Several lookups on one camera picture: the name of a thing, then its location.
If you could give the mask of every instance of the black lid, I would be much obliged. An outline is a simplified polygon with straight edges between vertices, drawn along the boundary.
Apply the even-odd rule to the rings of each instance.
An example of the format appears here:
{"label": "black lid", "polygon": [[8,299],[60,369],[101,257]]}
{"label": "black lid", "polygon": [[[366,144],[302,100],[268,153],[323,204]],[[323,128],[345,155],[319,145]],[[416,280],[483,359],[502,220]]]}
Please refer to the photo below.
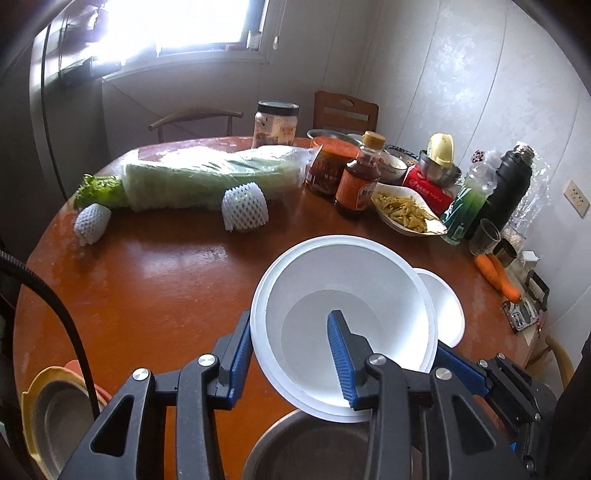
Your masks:
{"label": "black lid", "polygon": [[263,100],[259,102],[258,111],[270,115],[297,116],[300,112],[300,106],[289,102]]}

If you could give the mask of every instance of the glass cup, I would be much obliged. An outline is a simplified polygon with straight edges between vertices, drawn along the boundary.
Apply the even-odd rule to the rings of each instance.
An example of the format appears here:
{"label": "glass cup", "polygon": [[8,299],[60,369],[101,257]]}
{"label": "glass cup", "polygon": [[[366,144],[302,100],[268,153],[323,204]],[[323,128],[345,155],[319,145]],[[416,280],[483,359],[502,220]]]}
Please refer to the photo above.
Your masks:
{"label": "glass cup", "polygon": [[491,253],[500,240],[501,234],[495,224],[488,218],[483,218],[470,240],[470,253],[474,256]]}

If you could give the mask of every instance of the power socket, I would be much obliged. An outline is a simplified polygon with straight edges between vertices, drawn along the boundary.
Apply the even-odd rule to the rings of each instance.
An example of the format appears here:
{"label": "power socket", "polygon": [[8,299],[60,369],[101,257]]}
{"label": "power socket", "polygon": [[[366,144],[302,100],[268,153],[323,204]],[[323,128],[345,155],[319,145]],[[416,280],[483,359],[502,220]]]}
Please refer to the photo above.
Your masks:
{"label": "power socket", "polygon": [[587,210],[589,210],[589,201],[587,200],[587,197],[583,195],[581,189],[577,187],[576,183],[572,180],[570,180],[569,184],[566,186],[564,190],[564,196],[581,216],[581,218],[584,218],[585,213],[587,213]]}

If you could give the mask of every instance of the shredded yellow food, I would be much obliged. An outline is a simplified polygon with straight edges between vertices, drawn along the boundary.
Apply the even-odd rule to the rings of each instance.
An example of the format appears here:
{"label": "shredded yellow food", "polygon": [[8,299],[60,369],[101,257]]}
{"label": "shredded yellow food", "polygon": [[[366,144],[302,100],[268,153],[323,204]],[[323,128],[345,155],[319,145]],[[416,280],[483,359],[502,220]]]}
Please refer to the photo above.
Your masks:
{"label": "shredded yellow food", "polygon": [[386,217],[417,233],[427,232],[425,220],[436,218],[419,207],[411,197],[391,197],[376,193],[372,200]]}

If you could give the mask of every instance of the silver bolt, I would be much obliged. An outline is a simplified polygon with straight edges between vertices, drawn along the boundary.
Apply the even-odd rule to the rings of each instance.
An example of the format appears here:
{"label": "silver bolt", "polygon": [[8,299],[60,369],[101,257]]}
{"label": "silver bolt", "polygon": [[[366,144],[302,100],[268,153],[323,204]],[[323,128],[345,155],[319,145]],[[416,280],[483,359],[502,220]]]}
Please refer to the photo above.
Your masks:
{"label": "silver bolt", "polygon": [[438,368],[435,370],[435,376],[439,380],[449,380],[452,377],[452,373],[447,368]]}
{"label": "silver bolt", "polygon": [[199,362],[199,365],[202,367],[209,367],[216,362],[216,358],[214,355],[206,353],[205,355],[200,356],[197,362]]}
{"label": "silver bolt", "polygon": [[373,355],[369,356],[369,363],[372,365],[383,365],[386,363],[386,357],[384,357],[381,353],[374,353]]}
{"label": "silver bolt", "polygon": [[150,376],[150,371],[147,368],[138,368],[136,371],[134,371],[132,376],[134,380],[141,382]]}

